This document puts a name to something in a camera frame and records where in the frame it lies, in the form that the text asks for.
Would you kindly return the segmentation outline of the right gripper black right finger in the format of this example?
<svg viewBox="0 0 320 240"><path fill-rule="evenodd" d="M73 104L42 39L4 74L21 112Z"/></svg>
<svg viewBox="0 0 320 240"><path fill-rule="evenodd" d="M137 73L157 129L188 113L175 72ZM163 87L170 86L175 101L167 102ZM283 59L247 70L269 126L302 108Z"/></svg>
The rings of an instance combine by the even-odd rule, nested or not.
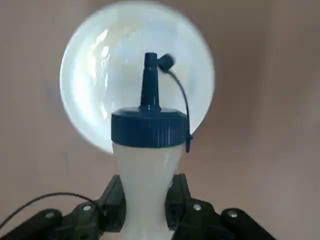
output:
<svg viewBox="0 0 320 240"><path fill-rule="evenodd" d="M173 240L274 240L245 211L227 208L220 214L207 201L191 196L186 175L172 178L165 199L167 226Z"/></svg>

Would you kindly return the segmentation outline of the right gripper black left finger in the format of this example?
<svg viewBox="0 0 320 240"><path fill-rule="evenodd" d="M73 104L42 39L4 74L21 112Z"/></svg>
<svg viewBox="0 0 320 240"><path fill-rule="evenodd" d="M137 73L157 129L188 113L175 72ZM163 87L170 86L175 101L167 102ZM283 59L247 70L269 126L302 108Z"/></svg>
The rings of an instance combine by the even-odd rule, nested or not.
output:
<svg viewBox="0 0 320 240"><path fill-rule="evenodd" d="M100 240L119 233L126 217L126 200L119 175L114 175L96 200L78 204L70 213L47 208L1 236L2 240Z"/></svg>

